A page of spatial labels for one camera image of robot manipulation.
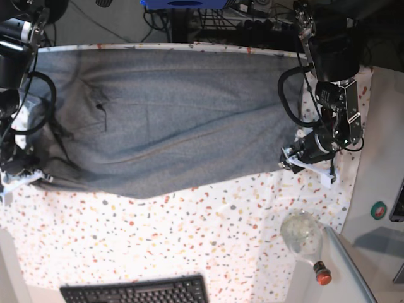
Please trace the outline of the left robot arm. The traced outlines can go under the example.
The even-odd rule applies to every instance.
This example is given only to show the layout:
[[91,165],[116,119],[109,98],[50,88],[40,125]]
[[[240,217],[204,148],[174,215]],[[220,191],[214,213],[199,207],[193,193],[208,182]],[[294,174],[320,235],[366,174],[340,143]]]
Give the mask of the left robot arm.
[[[323,4],[294,1],[298,38],[307,65],[284,72],[278,80],[278,95],[291,120],[311,132],[283,148],[280,166],[298,174],[314,164],[333,161],[342,150],[356,152],[364,147],[362,116],[359,112],[357,81],[359,60],[351,29],[355,22]],[[284,92],[287,79],[311,73],[317,80],[310,96],[318,120],[304,122],[291,110]]]

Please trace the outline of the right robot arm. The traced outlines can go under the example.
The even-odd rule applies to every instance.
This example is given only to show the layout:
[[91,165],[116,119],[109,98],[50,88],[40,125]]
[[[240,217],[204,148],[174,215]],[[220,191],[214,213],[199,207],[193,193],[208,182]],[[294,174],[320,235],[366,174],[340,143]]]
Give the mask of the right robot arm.
[[[29,136],[41,129],[53,116],[56,87],[52,80],[35,70],[37,51],[51,9],[46,1],[1,1],[1,171],[12,176],[32,174],[38,160],[16,144],[15,136]],[[50,88],[51,99],[43,119],[33,128],[17,131],[14,119],[25,103],[19,89],[25,80],[39,78]]]

